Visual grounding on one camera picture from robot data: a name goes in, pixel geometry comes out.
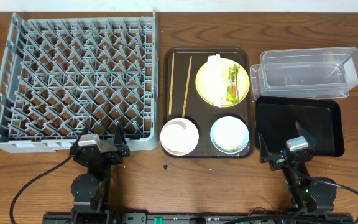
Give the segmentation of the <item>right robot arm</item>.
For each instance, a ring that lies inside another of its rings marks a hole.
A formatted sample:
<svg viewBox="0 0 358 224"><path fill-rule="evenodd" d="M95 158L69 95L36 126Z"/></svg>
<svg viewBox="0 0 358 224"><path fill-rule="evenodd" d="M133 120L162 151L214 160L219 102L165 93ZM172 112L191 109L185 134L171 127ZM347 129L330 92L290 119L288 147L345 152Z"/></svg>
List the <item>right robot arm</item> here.
<svg viewBox="0 0 358 224"><path fill-rule="evenodd" d="M324 214L334 210L337 195L335 182L325 177L311 177L306 168L316 151L316 139L299 122L299 134L289 139L286 148L271 154L261 133L258 134L260 163L268 163L270 170L281 170L286 178L292 202L300 214Z"/></svg>

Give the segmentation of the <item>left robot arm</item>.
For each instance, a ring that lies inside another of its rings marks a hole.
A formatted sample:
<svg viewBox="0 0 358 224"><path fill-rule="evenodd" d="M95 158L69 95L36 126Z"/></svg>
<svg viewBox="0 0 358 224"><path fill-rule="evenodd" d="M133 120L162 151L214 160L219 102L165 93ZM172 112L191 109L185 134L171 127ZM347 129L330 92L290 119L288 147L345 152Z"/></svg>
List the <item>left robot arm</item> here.
<svg viewBox="0 0 358 224"><path fill-rule="evenodd" d="M69 223L120 223L121 215L109 206L109 188L111 166L122 164L123 158L130 156L122 128L116 128L112 141L102 141L84 128L69 154L87 168L71 185L74 203Z"/></svg>

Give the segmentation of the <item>green orange snack wrapper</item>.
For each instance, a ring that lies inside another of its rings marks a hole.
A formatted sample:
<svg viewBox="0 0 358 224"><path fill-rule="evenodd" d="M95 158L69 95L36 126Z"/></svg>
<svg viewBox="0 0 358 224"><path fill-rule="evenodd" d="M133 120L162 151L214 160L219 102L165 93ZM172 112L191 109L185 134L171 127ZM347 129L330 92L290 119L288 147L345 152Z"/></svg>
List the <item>green orange snack wrapper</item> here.
<svg viewBox="0 0 358 224"><path fill-rule="evenodd" d="M239 71L239 66L234 64L229 67L229 73L227 78L227 87L226 87L226 100L236 103L239 101L239 92L237 89L237 74Z"/></svg>

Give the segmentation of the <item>pink white bowl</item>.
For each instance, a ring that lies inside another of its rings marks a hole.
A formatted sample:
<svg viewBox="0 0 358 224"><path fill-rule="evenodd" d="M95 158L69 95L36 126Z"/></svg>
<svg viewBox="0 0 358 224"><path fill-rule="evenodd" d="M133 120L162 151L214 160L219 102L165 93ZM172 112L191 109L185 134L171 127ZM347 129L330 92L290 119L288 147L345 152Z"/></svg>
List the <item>pink white bowl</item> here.
<svg viewBox="0 0 358 224"><path fill-rule="evenodd" d="M160 132L162 147L173 156L185 156L194 151L199 138L196 125L185 118L170 120Z"/></svg>

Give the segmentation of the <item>light blue bowl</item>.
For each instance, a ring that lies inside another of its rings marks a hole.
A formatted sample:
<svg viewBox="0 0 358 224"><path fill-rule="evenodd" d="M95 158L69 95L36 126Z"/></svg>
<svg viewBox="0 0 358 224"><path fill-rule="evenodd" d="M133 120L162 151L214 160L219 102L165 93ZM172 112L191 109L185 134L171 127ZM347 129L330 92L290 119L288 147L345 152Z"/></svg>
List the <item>light blue bowl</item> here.
<svg viewBox="0 0 358 224"><path fill-rule="evenodd" d="M250 143L248 127L234 116L216 120L210 130L210 138L213 146L225 154L239 153Z"/></svg>

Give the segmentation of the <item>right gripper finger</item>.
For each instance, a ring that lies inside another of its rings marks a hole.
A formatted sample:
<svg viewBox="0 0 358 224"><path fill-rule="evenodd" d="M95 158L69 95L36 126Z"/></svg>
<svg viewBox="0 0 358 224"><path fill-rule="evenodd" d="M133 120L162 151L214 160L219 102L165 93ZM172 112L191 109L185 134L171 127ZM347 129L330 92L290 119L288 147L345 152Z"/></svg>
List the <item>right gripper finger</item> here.
<svg viewBox="0 0 358 224"><path fill-rule="evenodd" d="M300 136L303 136L308 143L309 146L315 146L316 145L316 139L307 132L302 125L299 122L295 122L296 130Z"/></svg>
<svg viewBox="0 0 358 224"><path fill-rule="evenodd" d="M259 140L259 151L260 151L260 163L268 163L272 160L272 157L270 156L269 150L267 149L267 146L265 144L265 141L263 139L263 136L261 133L258 133L258 140Z"/></svg>

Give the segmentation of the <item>white napkin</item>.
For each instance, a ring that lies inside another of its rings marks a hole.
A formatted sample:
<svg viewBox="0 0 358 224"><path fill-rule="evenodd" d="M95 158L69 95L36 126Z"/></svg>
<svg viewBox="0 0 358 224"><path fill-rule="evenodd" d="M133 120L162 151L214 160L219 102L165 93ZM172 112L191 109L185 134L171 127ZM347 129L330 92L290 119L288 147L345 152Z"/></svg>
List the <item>white napkin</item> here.
<svg viewBox="0 0 358 224"><path fill-rule="evenodd" d="M204 82L208 100L214 106L222 107L224 96L224 81L221 75L221 56L211 55L206 62Z"/></svg>

